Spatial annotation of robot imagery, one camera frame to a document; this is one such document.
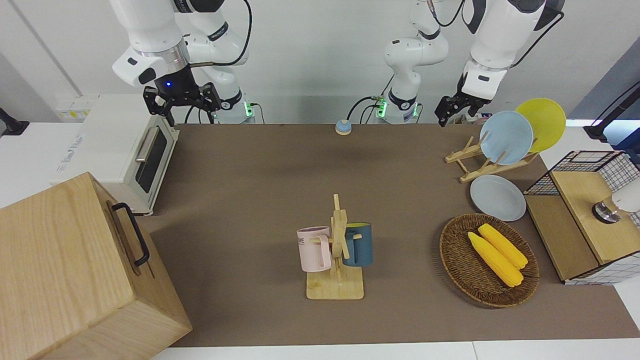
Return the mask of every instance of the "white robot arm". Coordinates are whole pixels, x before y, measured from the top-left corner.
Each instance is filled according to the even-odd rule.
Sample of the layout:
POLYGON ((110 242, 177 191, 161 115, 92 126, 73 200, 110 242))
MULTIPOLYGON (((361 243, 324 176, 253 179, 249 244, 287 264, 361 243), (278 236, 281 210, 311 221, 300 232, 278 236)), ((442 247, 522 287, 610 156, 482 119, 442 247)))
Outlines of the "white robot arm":
POLYGON ((249 57, 249 52, 243 47, 244 39, 229 28, 221 11, 193 13, 189 15, 189 21, 198 30, 184 37, 191 63, 210 65, 202 67, 202 70, 213 81, 220 97, 221 110, 216 112, 216 119, 226 124, 255 121, 246 94, 230 68, 246 63, 249 57))
POLYGON ((413 117, 420 87, 416 66, 443 61, 449 52, 447 39, 431 14, 427 0, 416 0, 410 20, 418 35, 391 41, 385 48, 385 62, 394 71, 389 91, 385 94, 380 117, 390 124, 402 124, 413 117))
MULTIPOLYGON (((113 64, 116 75, 132 86, 153 81, 156 87, 145 87, 144 100, 151 114, 165 116, 171 125, 174 123, 173 106, 205 110, 209 122, 213 123, 213 114, 221 109, 222 101, 213 83, 196 84, 191 63, 195 60, 197 63, 193 66, 235 65, 244 63, 248 56, 246 43, 240 47, 237 35, 228 31, 222 15, 216 14, 224 0, 109 1, 131 43, 113 64), (194 13, 190 15, 194 18, 191 21, 202 33, 191 35, 190 44, 175 22, 175 12, 194 13), (157 103, 157 97, 164 100, 162 105, 157 103)), ((215 75, 212 79, 224 78, 215 75)), ((234 81, 235 76, 227 83, 237 87, 239 92, 234 81)))
MULTIPOLYGON (((413 68, 441 62, 447 56, 448 44, 440 33, 433 2, 414 2, 411 22, 419 30, 416 38, 394 40, 385 48, 385 61, 394 70, 394 79, 379 117, 391 124, 408 122, 415 113, 420 75, 413 68)), ((469 114, 475 115, 491 102, 516 53, 534 30, 561 13, 563 5, 564 0, 467 0, 462 17, 475 35, 474 43, 458 92, 443 97, 435 110, 440 125, 445 126, 463 108, 469 107, 469 114), (552 15, 541 19, 548 3, 552 3, 552 15)))
POLYGON ((435 110, 445 126, 449 118, 469 106, 469 114, 493 100, 500 82, 529 36, 536 29, 547 0, 467 1, 462 19, 475 34, 470 58, 458 83, 458 92, 445 96, 435 110))

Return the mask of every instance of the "green indicator light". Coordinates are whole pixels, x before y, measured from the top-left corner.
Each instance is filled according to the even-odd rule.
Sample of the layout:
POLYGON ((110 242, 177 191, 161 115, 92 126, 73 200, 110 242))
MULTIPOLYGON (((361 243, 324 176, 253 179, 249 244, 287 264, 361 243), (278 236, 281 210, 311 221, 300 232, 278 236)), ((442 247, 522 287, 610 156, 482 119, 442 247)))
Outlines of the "green indicator light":
POLYGON ((246 102, 244 102, 244 112, 246 113, 247 117, 252 117, 253 116, 253 107, 249 104, 247 104, 246 102))
POLYGON ((378 117, 384 118, 387 113, 387 102, 383 99, 382 106, 378 109, 378 117))

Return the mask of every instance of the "pink mug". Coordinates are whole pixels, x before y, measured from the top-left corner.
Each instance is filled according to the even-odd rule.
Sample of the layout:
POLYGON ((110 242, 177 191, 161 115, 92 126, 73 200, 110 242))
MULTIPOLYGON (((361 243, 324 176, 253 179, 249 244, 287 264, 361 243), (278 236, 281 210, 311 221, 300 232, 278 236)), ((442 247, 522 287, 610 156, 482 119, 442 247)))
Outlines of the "pink mug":
POLYGON ((331 268, 332 256, 329 248, 331 231, 328 226, 306 227, 296 231, 300 264, 304 272, 325 271, 331 268))

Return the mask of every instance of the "oven door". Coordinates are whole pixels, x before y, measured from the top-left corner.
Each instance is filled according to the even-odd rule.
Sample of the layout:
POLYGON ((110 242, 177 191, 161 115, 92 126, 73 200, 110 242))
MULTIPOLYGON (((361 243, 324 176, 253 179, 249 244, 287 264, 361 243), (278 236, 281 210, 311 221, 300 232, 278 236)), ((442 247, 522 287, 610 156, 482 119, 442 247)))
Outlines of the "oven door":
POLYGON ((145 208, 134 209, 137 213, 149 213, 164 177, 169 158, 175 146, 176 130, 169 127, 161 117, 152 117, 135 157, 134 174, 129 181, 136 197, 144 200, 145 208))

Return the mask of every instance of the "corn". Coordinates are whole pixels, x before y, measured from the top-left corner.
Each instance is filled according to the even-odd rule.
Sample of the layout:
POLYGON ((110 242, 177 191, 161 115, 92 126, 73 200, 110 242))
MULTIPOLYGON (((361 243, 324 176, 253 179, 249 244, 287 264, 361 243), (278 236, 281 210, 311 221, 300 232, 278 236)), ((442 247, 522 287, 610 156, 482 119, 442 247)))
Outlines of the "corn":
POLYGON ((493 245, 474 233, 467 233, 471 245, 500 279, 510 288, 522 284, 524 277, 493 245))
POLYGON ((478 231, 486 241, 493 245, 498 251, 518 269, 523 268, 529 260, 515 246, 505 238, 498 230, 489 224, 478 227, 478 231))

